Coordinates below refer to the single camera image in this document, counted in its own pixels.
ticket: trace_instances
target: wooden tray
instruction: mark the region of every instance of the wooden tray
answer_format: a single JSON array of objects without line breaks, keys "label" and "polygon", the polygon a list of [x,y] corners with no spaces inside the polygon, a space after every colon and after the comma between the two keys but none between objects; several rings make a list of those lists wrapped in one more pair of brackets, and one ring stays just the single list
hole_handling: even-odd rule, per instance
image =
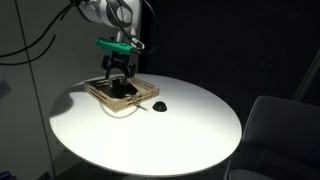
[{"label": "wooden tray", "polygon": [[125,97],[123,99],[113,98],[110,91],[108,80],[99,79],[87,81],[84,83],[84,88],[87,93],[100,101],[113,112],[118,112],[128,107],[139,105],[141,102],[147,101],[159,96],[160,89],[148,82],[138,78],[129,80],[138,92],[135,95]]}]

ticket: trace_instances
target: cable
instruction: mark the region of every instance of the cable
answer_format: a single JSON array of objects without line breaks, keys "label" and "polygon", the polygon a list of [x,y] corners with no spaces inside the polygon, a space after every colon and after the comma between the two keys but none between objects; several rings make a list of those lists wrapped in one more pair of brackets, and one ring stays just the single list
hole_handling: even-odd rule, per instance
[{"label": "cable", "polygon": [[155,21],[155,24],[156,24],[156,25],[155,25],[155,26],[156,26],[156,43],[154,44],[154,46],[153,46],[153,48],[151,49],[151,51],[142,54],[142,55],[147,56],[147,55],[153,53],[153,52],[157,49],[157,42],[158,42],[158,39],[159,39],[159,26],[158,26],[158,22],[157,22],[156,13],[154,12],[152,6],[148,3],[147,0],[143,0],[143,1],[144,1],[144,3],[146,3],[146,4],[148,5],[148,7],[149,7],[149,9],[150,9],[150,11],[151,11],[151,13],[152,13],[153,19],[154,19],[154,21]]},{"label": "cable", "polygon": [[8,54],[3,54],[3,55],[0,55],[0,58],[4,58],[4,57],[8,57],[8,56],[12,56],[12,55],[15,55],[15,54],[18,54],[22,51],[25,51],[25,50],[28,50],[30,49],[31,47],[33,47],[34,45],[36,45],[40,40],[43,39],[43,37],[47,34],[47,32],[49,31],[49,29],[51,28],[51,26],[56,22],[56,20],[61,16],[61,14],[63,14],[63,16],[61,17],[60,20],[62,20],[65,16],[65,14],[74,6],[74,4],[69,4],[68,6],[66,6],[65,8],[63,8],[57,15],[56,17],[51,21],[51,23],[48,25],[48,27],[45,29],[45,31],[41,34],[41,36],[36,40],[34,41],[32,44],[30,44],[29,46],[23,48],[23,49],[20,49],[18,51],[15,51],[15,52],[12,52],[12,53],[8,53]]},{"label": "cable", "polygon": [[120,21],[118,20],[116,14],[114,13],[114,11],[113,11],[113,9],[112,9],[112,7],[111,7],[111,5],[110,5],[110,0],[107,0],[107,1],[108,1],[108,2],[107,2],[107,5],[108,5],[108,7],[110,8],[110,11],[111,11],[113,17],[116,19],[117,24],[118,24],[119,28],[121,29],[121,31],[126,35],[126,37],[127,37],[134,45],[137,45],[137,43],[134,42],[134,41],[132,40],[132,38],[129,36],[129,34],[123,29]]},{"label": "cable", "polygon": [[[68,5],[67,7],[65,7],[62,11],[60,11],[58,13],[58,15],[54,18],[54,20],[50,23],[50,25],[47,27],[47,29],[45,30],[45,32],[37,39],[37,41],[39,42],[39,40],[41,40],[43,38],[43,36],[48,32],[48,30],[51,28],[51,26],[54,24],[54,22],[59,18],[59,16],[62,14],[61,18],[60,18],[60,22],[63,20],[63,18],[65,17],[65,15],[70,11],[70,9],[72,9],[72,7],[74,6],[74,4],[70,4]],[[0,65],[2,66],[17,66],[17,65],[22,65],[22,64],[27,64],[27,63],[31,63],[35,60],[38,60],[40,57],[42,57],[49,49],[50,47],[52,46],[53,42],[55,41],[56,39],[56,33],[53,35],[49,45],[47,46],[47,48],[40,54],[38,55],[37,57],[33,58],[33,59],[30,59],[28,61],[23,61],[23,62],[18,62],[18,63],[0,63]],[[35,41],[34,43],[32,43],[31,45],[27,46],[25,48],[25,50],[29,49],[30,47],[32,47],[33,45],[35,45],[37,43],[37,41]]]},{"label": "cable", "polygon": [[[112,9],[112,7],[111,7],[111,5],[110,5],[110,0],[107,0],[107,1],[108,1],[107,5],[109,6],[110,11],[111,11],[113,17],[116,19],[117,24],[118,24],[119,28],[121,29],[121,31],[125,34],[125,36],[126,36],[134,45],[137,45],[137,43],[132,40],[132,38],[128,35],[128,33],[124,30],[124,28],[122,27],[121,23],[119,22],[116,14],[114,13],[114,11],[113,11],[113,9]],[[149,7],[149,9],[150,9],[150,11],[151,11],[151,13],[152,13],[153,18],[155,19],[156,28],[157,28],[157,34],[156,34],[156,42],[157,42],[157,41],[158,41],[158,36],[159,36],[159,28],[158,28],[158,25],[157,25],[157,17],[156,17],[156,14],[155,14],[152,6],[151,6],[146,0],[143,0],[143,1],[144,1],[144,3],[146,3],[146,4],[148,5],[148,7]],[[152,48],[151,51],[146,52],[146,53],[140,53],[140,54],[142,54],[142,55],[149,55],[149,54],[153,53],[156,48],[157,48],[157,43],[154,45],[154,47]]]},{"label": "cable", "polygon": [[47,48],[37,57],[30,59],[29,61],[23,61],[23,62],[18,62],[18,63],[0,63],[1,66],[17,66],[17,65],[22,65],[22,64],[27,64],[27,63],[31,63],[32,61],[35,61],[37,59],[39,59],[40,57],[42,57],[51,47],[51,45],[53,44],[54,40],[56,38],[56,35],[54,35],[50,41],[50,44],[47,46]]}]

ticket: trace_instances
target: gray chair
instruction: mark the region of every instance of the gray chair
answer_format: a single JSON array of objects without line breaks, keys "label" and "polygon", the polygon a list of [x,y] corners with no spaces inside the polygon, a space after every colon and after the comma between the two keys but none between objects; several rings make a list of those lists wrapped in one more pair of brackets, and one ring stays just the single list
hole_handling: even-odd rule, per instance
[{"label": "gray chair", "polygon": [[229,180],[320,179],[320,108],[260,96],[228,165]]}]

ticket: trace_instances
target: small black puck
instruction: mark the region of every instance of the small black puck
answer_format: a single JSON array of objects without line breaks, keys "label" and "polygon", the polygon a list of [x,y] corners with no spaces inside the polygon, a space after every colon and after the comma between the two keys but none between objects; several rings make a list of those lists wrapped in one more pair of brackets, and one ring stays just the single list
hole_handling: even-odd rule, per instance
[{"label": "small black puck", "polygon": [[167,111],[167,106],[164,102],[162,101],[158,101],[156,102],[153,107],[152,107],[155,111],[158,111],[158,112],[165,112]]}]

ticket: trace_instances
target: green gripper part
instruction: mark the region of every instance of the green gripper part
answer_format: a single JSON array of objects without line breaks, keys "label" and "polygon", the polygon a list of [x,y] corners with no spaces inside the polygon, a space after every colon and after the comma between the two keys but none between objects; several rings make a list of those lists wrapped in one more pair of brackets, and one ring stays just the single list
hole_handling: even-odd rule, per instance
[{"label": "green gripper part", "polygon": [[103,49],[108,49],[125,55],[130,55],[132,49],[132,46],[128,44],[113,42],[102,38],[96,39],[96,45]]}]

